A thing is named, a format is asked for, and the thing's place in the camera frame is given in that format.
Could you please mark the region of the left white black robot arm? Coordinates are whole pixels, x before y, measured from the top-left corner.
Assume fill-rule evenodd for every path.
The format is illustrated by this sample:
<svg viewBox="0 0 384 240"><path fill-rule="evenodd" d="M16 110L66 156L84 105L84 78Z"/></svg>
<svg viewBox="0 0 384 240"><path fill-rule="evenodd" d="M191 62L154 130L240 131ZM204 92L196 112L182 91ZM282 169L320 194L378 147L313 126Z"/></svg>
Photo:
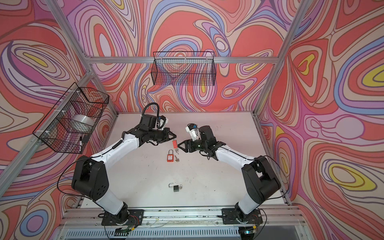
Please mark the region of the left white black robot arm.
<svg viewBox="0 0 384 240"><path fill-rule="evenodd" d="M166 128L167 118L160 115L160 106L149 103L140 122L111 146L90 157L80 157L75 166L72 189L91 199L113 216L123 214L124 202L109 189L108 170L143 144L157 146L174 140L177 135Z"/></svg>

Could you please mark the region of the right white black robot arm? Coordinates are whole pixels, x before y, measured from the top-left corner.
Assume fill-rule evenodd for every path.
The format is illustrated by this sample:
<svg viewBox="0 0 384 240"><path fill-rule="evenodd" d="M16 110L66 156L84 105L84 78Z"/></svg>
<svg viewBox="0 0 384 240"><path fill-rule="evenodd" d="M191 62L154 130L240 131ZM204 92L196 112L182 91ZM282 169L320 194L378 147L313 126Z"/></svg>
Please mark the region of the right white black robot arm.
<svg viewBox="0 0 384 240"><path fill-rule="evenodd" d="M199 152L207 159L226 163L243 175L247 194L235 205L241 215L249 215L281 189L281 183L265 156L253 158L217 141L210 126L188 124L186 132L191 138L178 144L185 153Z"/></svg>

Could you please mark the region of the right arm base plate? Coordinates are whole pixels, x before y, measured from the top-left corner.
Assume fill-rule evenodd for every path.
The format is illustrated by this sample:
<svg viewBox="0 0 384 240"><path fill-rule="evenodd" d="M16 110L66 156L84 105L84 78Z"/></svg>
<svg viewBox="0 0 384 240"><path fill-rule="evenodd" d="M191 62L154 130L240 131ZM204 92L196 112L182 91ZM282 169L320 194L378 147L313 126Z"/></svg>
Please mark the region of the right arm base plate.
<svg viewBox="0 0 384 240"><path fill-rule="evenodd" d="M249 214L245 214L240 208L224 208L221 209L221 215L218 215L218 218L222 219L225 225L251 224L259 226L264 222L259 209L254 209Z"/></svg>

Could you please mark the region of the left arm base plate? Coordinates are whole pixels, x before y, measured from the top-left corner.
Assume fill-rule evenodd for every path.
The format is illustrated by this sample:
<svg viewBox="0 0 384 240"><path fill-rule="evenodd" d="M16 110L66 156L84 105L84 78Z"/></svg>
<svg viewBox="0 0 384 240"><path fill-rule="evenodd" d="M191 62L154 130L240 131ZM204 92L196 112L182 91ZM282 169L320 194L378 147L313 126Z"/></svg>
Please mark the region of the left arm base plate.
<svg viewBox="0 0 384 240"><path fill-rule="evenodd" d="M127 209L121 210L117 215L104 212L98 215L102 219L102 226L140 226L144 218L144 210Z"/></svg>

